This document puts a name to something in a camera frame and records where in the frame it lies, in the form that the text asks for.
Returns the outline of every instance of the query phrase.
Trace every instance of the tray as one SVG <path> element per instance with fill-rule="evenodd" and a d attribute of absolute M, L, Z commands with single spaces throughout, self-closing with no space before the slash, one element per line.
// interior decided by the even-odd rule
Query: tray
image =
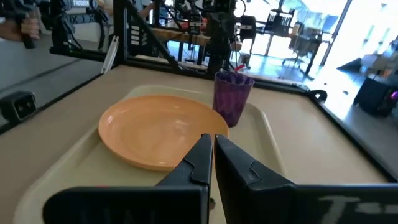
<path fill-rule="evenodd" d="M 213 95 L 166 86 L 146 85 L 133 89 L 126 98 L 142 95 L 177 95 L 201 101 L 209 106 Z M 229 138 L 267 167 L 285 176 L 284 165 L 264 113 L 247 103 L 239 123 L 229 129 Z M 153 186 L 167 173 L 129 165 L 116 157 L 102 143 L 93 127 L 24 194 L 14 213 L 15 224 L 41 224 L 42 207 L 54 193 L 76 186 Z M 211 196 L 216 207 L 209 223 L 225 223 L 215 171 Z"/>

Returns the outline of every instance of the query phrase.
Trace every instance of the orange plate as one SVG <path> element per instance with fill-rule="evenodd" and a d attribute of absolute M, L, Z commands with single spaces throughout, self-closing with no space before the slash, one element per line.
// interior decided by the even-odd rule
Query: orange plate
<path fill-rule="evenodd" d="M 131 164 L 170 171 L 201 134 L 228 136 L 224 119 L 207 105 L 177 96 L 130 98 L 111 106 L 99 121 L 107 147 Z"/>

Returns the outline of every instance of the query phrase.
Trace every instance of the purple cup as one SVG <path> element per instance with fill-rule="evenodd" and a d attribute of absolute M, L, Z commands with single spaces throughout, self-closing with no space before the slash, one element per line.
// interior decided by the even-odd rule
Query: purple cup
<path fill-rule="evenodd" d="M 236 126 L 248 99 L 254 79 L 240 73 L 216 73 L 213 109 L 226 121 L 228 127 Z"/>

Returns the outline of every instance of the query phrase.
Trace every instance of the chair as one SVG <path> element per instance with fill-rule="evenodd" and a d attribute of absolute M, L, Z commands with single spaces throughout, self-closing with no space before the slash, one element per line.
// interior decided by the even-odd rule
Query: chair
<path fill-rule="evenodd" d="M 292 36 L 289 44 L 289 49 L 292 50 L 296 56 L 292 58 L 285 58 L 282 61 L 282 65 L 285 65 L 285 62 L 294 62 L 294 65 L 297 63 L 298 64 L 297 68 L 300 68 L 300 64 L 303 63 L 304 61 L 299 58 L 307 56 L 308 53 L 311 52 L 310 46 L 311 42 L 308 41 L 307 39 L 300 38 L 300 36 L 298 35 Z"/>

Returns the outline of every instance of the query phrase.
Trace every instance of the table surface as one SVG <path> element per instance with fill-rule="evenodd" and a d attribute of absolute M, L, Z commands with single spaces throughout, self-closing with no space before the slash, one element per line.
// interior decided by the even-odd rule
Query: table surface
<path fill-rule="evenodd" d="M 318 42 L 318 43 L 321 43 L 321 42 L 322 43 L 329 43 L 330 42 L 329 40 L 322 40 L 322 39 L 319 39 L 319 38 L 314 38 L 314 37 L 311 37 L 309 35 L 302 35 L 302 34 L 300 34 L 300 35 L 297 35 L 297 34 L 281 34 L 281 33 L 277 33 L 277 32 L 274 32 L 274 31 L 268 31 L 268 30 L 264 31 L 264 34 L 275 35 L 275 36 L 279 36 L 279 37 L 288 37 L 288 38 L 291 38 L 292 36 L 298 36 L 300 38 L 303 38 L 303 39 L 306 39 L 306 40 L 309 40 L 309 41 L 312 41 L 312 42 Z"/>
<path fill-rule="evenodd" d="M 213 91 L 212 81 L 118 66 L 4 133 L 0 136 L 0 223 L 10 223 L 26 189 L 96 125 L 109 106 L 140 85 Z M 306 98 L 255 88 L 248 101 L 266 114 L 290 180 L 306 184 L 386 182 Z"/>
<path fill-rule="evenodd" d="M 174 21 L 166 23 L 164 28 L 178 28 Z M 152 28 L 152 31 L 155 35 L 162 40 L 174 40 L 183 43 L 192 43 L 197 44 L 199 46 L 206 47 L 207 43 L 210 40 L 210 37 L 200 34 L 200 35 L 192 35 L 192 39 L 190 40 L 190 35 L 188 33 L 181 34 L 180 31 L 163 29 L 163 28 Z M 240 51 L 242 49 L 242 43 L 236 42 L 236 46 L 231 44 L 232 49 L 237 49 Z"/>

